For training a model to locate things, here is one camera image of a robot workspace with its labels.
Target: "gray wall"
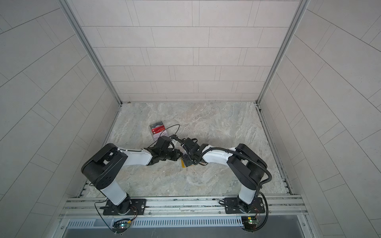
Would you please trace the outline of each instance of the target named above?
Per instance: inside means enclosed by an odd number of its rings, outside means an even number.
[[[311,0],[260,106],[322,236],[381,234],[381,1]]]
[[[118,103],[56,1],[0,1],[0,29],[0,236],[41,237]]]
[[[122,101],[255,101],[299,1],[68,0]]]

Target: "black mounting plate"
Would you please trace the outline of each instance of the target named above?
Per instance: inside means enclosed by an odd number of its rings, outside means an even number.
[[[138,215],[144,214],[144,210],[146,209],[146,202],[147,202],[146,199],[131,199],[131,203],[132,203],[131,205],[138,209]],[[125,215],[133,216],[134,215],[133,209],[130,209],[126,214],[121,215],[112,209],[112,205],[113,205],[112,202],[110,200],[107,200],[105,209],[103,210],[104,216],[125,216]]]
[[[228,206],[225,206],[225,212],[226,214],[241,214],[242,212],[238,207],[237,197],[235,198],[224,198],[225,204],[228,204]],[[251,205],[254,206],[256,209],[258,209],[259,213],[265,213],[264,204],[262,201],[262,198],[256,197],[251,202]],[[257,213],[255,209],[251,210],[250,213]]]

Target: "black cable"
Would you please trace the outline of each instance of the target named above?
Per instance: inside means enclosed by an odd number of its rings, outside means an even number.
[[[225,151],[226,153],[231,153],[233,155],[236,155],[238,157],[241,157],[242,159],[245,159],[245,160],[248,160],[250,162],[252,162],[253,164],[255,164],[256,166],[258,166],[263,172],[265,172],[268,176],[268,178],[266,178],[265,180],[259,182],[259,187],[261,188],[263,184],[265,183],[268,183],[272,180],[272,175],[271,173],[264,167],[262,167],[262,165],[260,165],[259,163],[257,163],[256,161],[252,160],[249,156],[246,156],[246,155],[243,155],[241,153],[238,153],[237,151],[233,151],[233,150],[229,150],[229,149],[226,149],[226,148],[221,148],[221,147],[211,147],[209,149],[207,149],[206,151],[204,151],[202,154],[201,154],[201,158],[209,151],[212,151],[212,150],[221,150],[221,151]]]
[[[114,231],[109,227],[109,225],[104,221],[104,219],[103,219],[103,217],[101,216],[101,214],[99,213],[99,211],[98,211],[98,209],[96,208],[96,203],[104,203],[104,202],[107,202],[107,200],[108,199],[106,199],[105,201],[101,201],[101,202],[95,202],[94,203],[94,207],[95,207],[95,209],[96,209],[96,212],[99,214],[99,216],[102,218],[102,220],[103,220],[103,222],[106,224],[106,226],[110,229],[110,231],[112,232],[112,233],[114,233]]]
[[[172,125],[172,126],[166,128],[165,130],[163,130],[163,131],[160,133],[159,137],[162,136],[162,133],[163,133],[164,131],[168,130],[169,128],[171,128],[171,127],[173,127],[173,126],[179,126],[179,127],[177,128],[177,131],[175,132],[175,135],[176,135],[176,133],[177,133],[177,132],[179,131],[179,129],[180,129],[180,124],[175,124],[175,125]],[[148,148],[150,148],[155,142],[157,142],[157,140],[155,140],[155,141],[154,141]]]
[[[255,229],[252,229],[252,230],[243,229],[243,230],[245,230],[247,232],[254,232],[254,231],[257,231],[257,230],[261,229],[266,224],[267,219],[269,218],[269,206],[267,205],[266,198],[265,198],[265,196],[263,195],[262,192],[259,192],[259,194],[262,195],[262,198],[263,198],[265,206],[266,206],[266,216],[265,216],[262,224],[259,227],[256,227]]]

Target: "gray marble surface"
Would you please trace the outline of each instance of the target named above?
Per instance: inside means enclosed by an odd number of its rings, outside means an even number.
[[[267,163],[273,177],[261,191],[286,192],[252,102],[123,104],[108,142],[126,149],[148,147],[153,142],[149,125],[157,121],[166,127],[180,124],[177,135],[197,138],[199,145],[229,148],[246,144]],[[174,126],[168,133],[176,130]],[[240,190],[240,182],[228,166],[209,163],[182,168],[180,160],[124,166],[116,180],[130,196],[236,195]],[[101,196],[94,187],[86,195]]]

